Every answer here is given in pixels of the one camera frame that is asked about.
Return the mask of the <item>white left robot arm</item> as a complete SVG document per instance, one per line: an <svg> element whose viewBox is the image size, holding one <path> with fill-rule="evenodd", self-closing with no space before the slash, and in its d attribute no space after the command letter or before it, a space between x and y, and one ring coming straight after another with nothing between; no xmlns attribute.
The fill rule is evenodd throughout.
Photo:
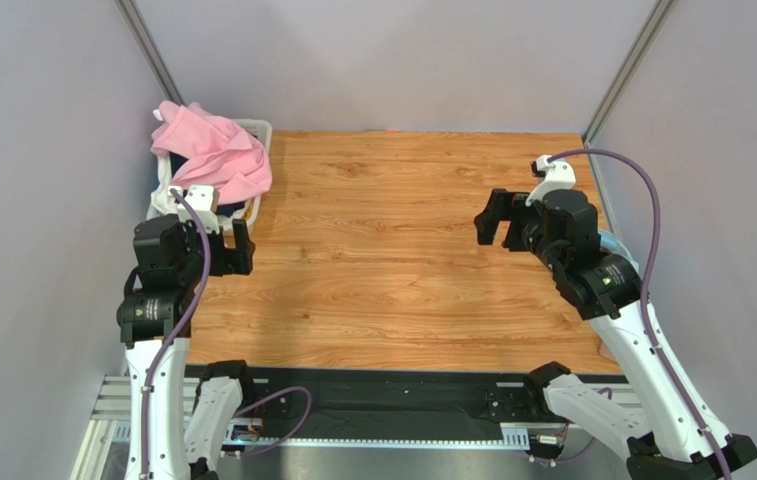
<svg viewBox="0 0 757 480"><path fill-rule="evenodd" d="M116 321L130 380L128 479L215 479L236 411L254 394L243 360L203 367L194 398L184 395L191 318L210 276L248 275L255 246L234 248L187 216L170 214L134 229L137 264Z"/></svg>

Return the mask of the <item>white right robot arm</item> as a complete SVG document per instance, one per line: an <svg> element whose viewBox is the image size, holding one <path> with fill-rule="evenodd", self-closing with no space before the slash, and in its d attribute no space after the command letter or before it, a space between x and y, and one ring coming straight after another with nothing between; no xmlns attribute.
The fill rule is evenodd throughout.
<svg viewBox="0 0 757 480"><path fill-rule="evenodd" d="M558 363L524 377L536 409L586 430L616 453L633 479L721 479L757 459L747 435L731 432L703 402L666 346L651 306L640 302L633 263L603 247L598 212L577 190L529 193L495 189L474 219L477 242L529 252L550 271L557 291L589 322L621 367L641 412L597 393Z"/></svg>

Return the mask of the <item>pink t shirt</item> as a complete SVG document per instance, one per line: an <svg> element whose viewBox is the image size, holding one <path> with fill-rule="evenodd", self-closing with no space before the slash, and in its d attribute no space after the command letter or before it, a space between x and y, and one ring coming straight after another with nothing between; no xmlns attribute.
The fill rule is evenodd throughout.
<svg viewBox="0 0 757 480"><path fill-rule="evenodd" d="M172 174L172 186L212 186L225 204L243 202L270 190L273 173L268 151L237 122L213 115L197 103L164 101L158 112L162 120L151 134L151 151L185 159Z"/></svg>

